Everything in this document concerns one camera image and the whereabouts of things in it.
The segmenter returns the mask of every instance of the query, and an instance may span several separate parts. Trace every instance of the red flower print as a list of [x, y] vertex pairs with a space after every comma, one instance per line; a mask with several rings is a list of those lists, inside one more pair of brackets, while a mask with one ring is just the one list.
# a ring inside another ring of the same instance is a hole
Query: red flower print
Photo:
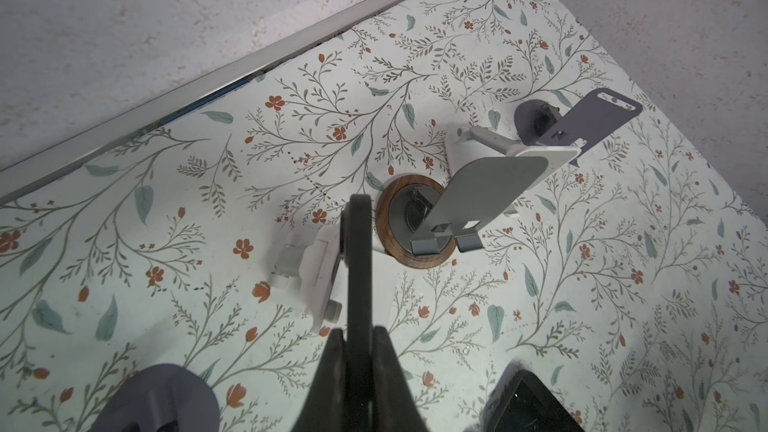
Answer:
[[256, 340], [256, 337], [259, 336], [259, 329], [258, 327], [250, 328], [247, 332], [245, 332], [245, 342], [253, 342]]
[[318, 208], [317, 210], [312, 212], [312, 216], [314, 217], [312, 219], [312, 222], [314, 222], [315, 224], [317, 223], [324, 224], [326, 223], [326, 217], [328, 216], [328, 212], [322, 210], [321, 208]]
[[45, 378], [49, 375], [51, 375], [51, 371], [48, 369], [43, 369], [42, 367], [36, 368], [32, 371], [32, 375], [36, 379], [45, 380]]
[[147, 271], [147, 277], [149, 277], [148, 287], [154, 287], [158, 282], [163, 281], [163, 273], [165, 270], [159, 268], [157, 265]]
[[275, 112], [279, 112], [280, 108], [283, 107], [286, 104], [286, 101], [283, 100], [283, 97], [281, 96], [270, 96], [270, 100], [268, 102], [265, 102], [264, 105], [272, 108], [275, 108]]
[[59, 402], [66, 402], [67, 400], [72, 398], [72, 392], [74, 392], [74, 387], [70, 387], [69, 389], [64, 389], [62, 391], [62, 394], [58, 396]]
[[270, 287], [269, 284], [267, 284], [264, 281], [259, 282], [254, 287], [254, 290], [252, 291], [252, 294], [255, 298], [259, 299], [259, 303], [264, 302], [268, 298], [270, 298], [270, 293], [272, 292], [272, 287]]
[[240, 256], [245, 259], [250, 257], [248, 255], [248, 252], [252, 252], [254, 250], [254, 246], [250, 244], [250, 240], [238, 238], [237, 242], [235, 243], [235, 247], [232, 249], [233, 254], [240, 254]]
[[642, 284], [643, 283], [643, 271], [632, 269], [632, 275], [630, 277], [632, 280], [634, 280], [635, 284]]
[[21, 236], [22, 233], [18, 230], [0, 234], [0, 254], [5, 254], [8, 250], [16, 250], [18, 248], [18, 242], [16, 241]]
[[226, 405], [233, 409], [243, 407], [243, 403], [240, 401], [245, 398], [245, 392], [247, 390], [242, 385], [231, 385], [226, 391]]
[[333, 130], [333, 138], [336, 140], [344, 140], [346, 139], [346, 128], [345, 127], [337, 127]]
[[432, 375], [432, 372], [430, 372], [429, 370], [425, 372], [424, 375], [422, 376], [422, 384], [424, 384], [424, 387], [426, 388], [433, 387], [435, 385], [434, 380], [435, 380], [435, 376]]

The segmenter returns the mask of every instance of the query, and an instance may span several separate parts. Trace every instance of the white textured ceiling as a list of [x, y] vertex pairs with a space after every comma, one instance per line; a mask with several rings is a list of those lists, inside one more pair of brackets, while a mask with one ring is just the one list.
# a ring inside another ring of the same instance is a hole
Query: white textured ceiling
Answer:
[[768, 0], [562, 1], [767, 220]]
[[0, 168], [361, 0], [0, 0]]

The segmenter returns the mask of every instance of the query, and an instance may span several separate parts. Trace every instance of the dark gray plastic part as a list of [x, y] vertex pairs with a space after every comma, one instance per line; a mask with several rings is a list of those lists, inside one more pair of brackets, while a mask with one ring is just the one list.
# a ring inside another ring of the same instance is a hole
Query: dark gray plastic part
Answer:
[[114, 393], [91, 432], [217, 432], [219, 404], [204, 380], [183, 367], [148, 367]]
[[[415, 192], [420, 195], [420, 200], [428, 204], [427, 207], [414, 199]], [[416, 217], [416, 210], [422, 206], [425, 209], [424, 212], [428, 214], [439, 199], [440, 192], [432, 187], [417, 184], [403, 187], [392, 199], [392, 204], [389, 206], [389, 227], [392, 235], [401, 247], [414, 255], [439, 254], [451, 240], [451, 236], [446, 235], [432, 237], [428, 243], [411, 242], [414, 231], [423, 221], [423, 216]]]
[[[601, 99], [601, 93], [627, 103], [634, 110]], [[586, 143], [581, 145], [579, 157], [643, 111], [643, 106], [629, 97], [606, 88], [595, 89], [579, 100], [561, 119], [555, 117], [557, 120], [552, 127], [538, 136], [534, 124], [537, 114], [542, 114], [542, 104], [545, 103], [543, 100], [529, 100], [514, 111], [514, 126], [520, 139], [526, 146], [570, 146], [578, 139], [583, 139]]]

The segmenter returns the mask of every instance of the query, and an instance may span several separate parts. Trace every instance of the black plastic part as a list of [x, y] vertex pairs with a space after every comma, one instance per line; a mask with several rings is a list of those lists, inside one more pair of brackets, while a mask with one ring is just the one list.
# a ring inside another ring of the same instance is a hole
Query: black plastic part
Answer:
[[328, 341], [322, 350], [312, 387], [306, 396], [299, 418], [293, 425], [294, 431], [338, 432], [343, 430], [345, 375], [344, 334], [340, 328], [335, 328], [328, 334]]
[[427, 432], [386, 329], [371, 326], [370, 197], [352, 196], [341, 224], [350, 270], [347, 342], [341, 329], [331, 331], [293, 432]]
[[533, 372], [521, 370], [504, 388], [483, 432], [582, 432]]
[[384, 327], [373, 329], [374, 430], [427, 432]]
[[346, 404], [344, 430], [370, 430], [371, 380], [371, 198], [354, 195], [344, 207], [344, 263], [350, 271], [346, 312]]

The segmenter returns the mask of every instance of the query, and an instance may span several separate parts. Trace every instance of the floral wallpaper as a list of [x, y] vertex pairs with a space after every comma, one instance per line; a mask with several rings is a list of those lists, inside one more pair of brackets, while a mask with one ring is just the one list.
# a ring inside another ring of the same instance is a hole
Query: floral wallpaper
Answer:
[[330, 326], [270, 286], [275, 247], [402, 174], [447, 183], [456, 126], [515, 136], [520, 101], [566, 112], [599, 86], [643, 113], [485, 251], [392, 272], [416, 406], [477, 427], [512, 363], [585, 430], [764, 430], [766, 226], [557, 0], [407, 0], [2, 206], [0, 423], [87, 430], [171, 362], [222, 432], [289, 430]]

